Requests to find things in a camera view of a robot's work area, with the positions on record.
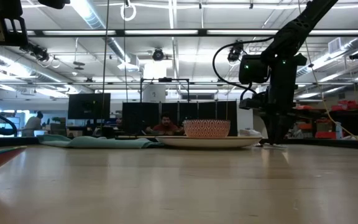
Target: monitor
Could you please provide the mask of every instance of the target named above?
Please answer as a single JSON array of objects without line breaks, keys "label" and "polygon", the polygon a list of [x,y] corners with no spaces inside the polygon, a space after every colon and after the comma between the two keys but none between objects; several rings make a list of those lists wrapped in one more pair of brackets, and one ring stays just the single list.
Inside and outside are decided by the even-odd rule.
[{"label": "monitor", "polygon": [[68,119],[110,118],[110,93],[71,94],[68,97]]}]

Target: green cloth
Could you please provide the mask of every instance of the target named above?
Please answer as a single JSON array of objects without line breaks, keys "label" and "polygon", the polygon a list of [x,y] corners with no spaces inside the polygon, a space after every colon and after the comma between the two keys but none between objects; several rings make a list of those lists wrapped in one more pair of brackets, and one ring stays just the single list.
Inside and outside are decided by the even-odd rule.
[{"label": "green cloth", "polygon": [[74,139],[65,136],[46,134],[37,136],[41,144],[57,147],[72,148],[108,148],[108,149],[144,149],[148,147],[163,146],[161,143],[152,142],[147,139],[136,140],[115,140],[106,138],[94,138],[90,136],[80,136]]}]

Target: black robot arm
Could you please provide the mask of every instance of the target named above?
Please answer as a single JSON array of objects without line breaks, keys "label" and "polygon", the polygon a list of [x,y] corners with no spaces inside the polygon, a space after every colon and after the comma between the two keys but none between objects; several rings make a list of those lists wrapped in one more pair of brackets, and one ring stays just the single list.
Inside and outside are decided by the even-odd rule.
[{"label": "black robot arm", "polygon": [[296,69],[306,65],[307,59],[297,54],[309,33],[337,0],[313,0],[294,20],[274,36],[274,41],[261,55],[244,55],[240,64],[239,80],[242,84],[263,83],[270,78],[266,92],[240,102],[242,109],[259,111],[268,133],[270,144],[280,144],[293,126],[296,117],[303,116],[293,109],[296,89]]}]

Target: white plate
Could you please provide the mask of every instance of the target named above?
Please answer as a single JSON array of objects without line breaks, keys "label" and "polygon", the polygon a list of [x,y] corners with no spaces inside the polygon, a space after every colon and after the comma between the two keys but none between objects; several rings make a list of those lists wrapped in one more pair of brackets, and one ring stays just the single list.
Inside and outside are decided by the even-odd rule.
[{"label": "white plate", "polygon": [[195,139],[187,136],[157,136],[156,140],[168,146],[175,147],[202,147],[202,148],[230,148],[252,146],[262,137],[239,136],[219,139]]}]

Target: bowl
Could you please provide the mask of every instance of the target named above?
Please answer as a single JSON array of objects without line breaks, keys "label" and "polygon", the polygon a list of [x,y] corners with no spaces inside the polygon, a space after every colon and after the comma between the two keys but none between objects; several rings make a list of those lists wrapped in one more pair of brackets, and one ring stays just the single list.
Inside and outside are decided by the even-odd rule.
[{"label": "bowl", "polygon": [[225,119],[188,119],[183,122],[189,138],[225,138],[230,131],[230,121]]}]

